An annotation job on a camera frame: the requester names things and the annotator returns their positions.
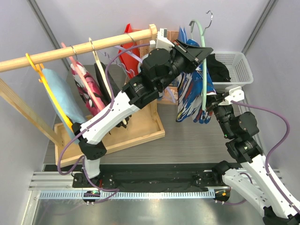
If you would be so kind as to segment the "black trousers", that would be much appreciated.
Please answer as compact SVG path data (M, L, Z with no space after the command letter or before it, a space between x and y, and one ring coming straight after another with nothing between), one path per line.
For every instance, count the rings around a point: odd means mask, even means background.
M213 82L230 82L230 74L227 67L216 60L215 54L210 54L206 58L207 69Z

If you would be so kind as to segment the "mint green hanger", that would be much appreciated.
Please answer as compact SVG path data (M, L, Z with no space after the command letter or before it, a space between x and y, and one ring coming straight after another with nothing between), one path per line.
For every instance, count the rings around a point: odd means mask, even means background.
M196 19L191 20L191 22L189 24L190 34L191 34L192 39L193 39L194 25L195 24L197 25L202 47L205 47L205 39L204 39L205 31L211 26L211 23L213 20L213 13L210 10L206 12L206 14L209 14L209 13L210 13L210 23L204 29L202 29L200 22ZM207 62L206 62L206 59L204 59L203 63L202 63L202 85L203 85L203 88L202 88L202 110L207 111L206 110L206 102L207 102Z

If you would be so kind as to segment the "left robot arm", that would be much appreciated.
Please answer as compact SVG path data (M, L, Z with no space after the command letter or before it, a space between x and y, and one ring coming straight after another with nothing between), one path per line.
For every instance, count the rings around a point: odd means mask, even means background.
M141 72L125 84L117 96L101 112L83 124L76 124L79 147L85 158L82 162L88 187L99 183L100 159L107 152L102 139L123 119L143 109L180 73L193 72L213 51L175 40L171 49L155 48L141 64Z

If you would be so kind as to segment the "lilac plastic hanger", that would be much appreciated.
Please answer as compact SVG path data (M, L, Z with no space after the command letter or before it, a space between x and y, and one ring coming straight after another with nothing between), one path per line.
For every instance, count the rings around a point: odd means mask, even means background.
M137 66L134 66L137 69L137 72L135 72L132 68L130 68L130 69L126 68L126 65L121 60L122 56L117 57L116 62L115 62L116 65L124 70L124 72L126 73L126 76L128 78L130 78L130 75L137 75L137 73L141 71L140 66L142 65L143 60L145 58L147 58L149 55L147 53L142 57L139 57L137 55L134 56L133 50L125 52L124 54L129 56L129 58L131 60L136 61L138 63ZM170 104L176 104L178 102L178 95L175 93L175 91L171 87L167 87L165 89L165 91L163 92L163 94L160 95L159 100L160 101L166 100Z

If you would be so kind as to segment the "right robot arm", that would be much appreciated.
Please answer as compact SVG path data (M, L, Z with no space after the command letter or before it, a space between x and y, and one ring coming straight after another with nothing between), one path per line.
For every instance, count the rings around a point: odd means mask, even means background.
M216 185L235 189L262 216L266 225L298 225L300 202L284 186L253 138L259 133L257 120L251 112L234 115L233 104L239 102L229 94L207 97L206 108L213 111L228 142L230 156L251 176L256 184L245 179L227 161L212 168L211 179Z

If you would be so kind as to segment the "blue patterned garment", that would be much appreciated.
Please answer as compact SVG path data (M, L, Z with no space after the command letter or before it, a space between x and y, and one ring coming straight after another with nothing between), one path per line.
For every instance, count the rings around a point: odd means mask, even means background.
M194 123L207 124L210 122L213 112L202 109L203 68L201 63L194 72L182 72L177 77L177 122L182 122L188 117L191 117Z

